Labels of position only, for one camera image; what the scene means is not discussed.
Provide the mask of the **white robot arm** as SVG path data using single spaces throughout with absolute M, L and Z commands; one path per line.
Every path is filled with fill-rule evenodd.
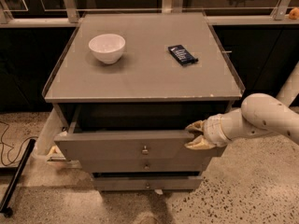
M 188 149 L 224 147 L 237 138 L 255 138 L 270 133 L 281 134 L 299 144 L 299 114 L 290 109 L 299 92 L 299 63 L 294 67 L 277 97 L 254 93 L 241 107 L 225 114 L 198 120 L 186 127 L 199 133 L 185 145 Z

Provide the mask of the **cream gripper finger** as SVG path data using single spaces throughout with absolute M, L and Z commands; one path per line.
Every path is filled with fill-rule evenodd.
M 209 143 L 203 135 L 199 135 L 191 142 L 187 143 L 185 147 L 191 150 L 207 150 L 214 148 L 215 145 Z
M 200 132 L 202 133 L 204 131 L 204 124 L 205 122 L 203 120 L 197 120 L 196 122 L 193 122 L 189 124 L 186 127 L 186 130 L 188 132 Z

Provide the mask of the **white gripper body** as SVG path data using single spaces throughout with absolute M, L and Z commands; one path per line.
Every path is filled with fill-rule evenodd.
M 222 130 L 221 114 L 211 116 L 204 121 L 204 137 L 208 143 L 216 147 L 224 147 L 231 142 Z

